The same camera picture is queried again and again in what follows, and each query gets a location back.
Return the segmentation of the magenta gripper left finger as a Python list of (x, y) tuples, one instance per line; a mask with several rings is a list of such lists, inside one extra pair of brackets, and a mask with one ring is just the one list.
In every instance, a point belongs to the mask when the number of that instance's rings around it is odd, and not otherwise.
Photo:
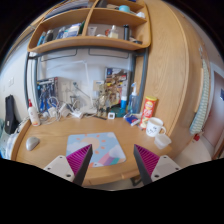
[(81, 186), (93, 154), (92, 145), (84, 146), (68, 156), (59, 155), (45, 168), (56, 176)]

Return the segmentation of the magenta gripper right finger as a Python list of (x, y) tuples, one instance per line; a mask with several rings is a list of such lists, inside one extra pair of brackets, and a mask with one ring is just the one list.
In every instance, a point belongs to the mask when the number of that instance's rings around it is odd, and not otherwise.
[(144, 185), (157, 181), (181, 169), (169, 156), (158, 156), (137, 144), (134, 145), (134, 157)]

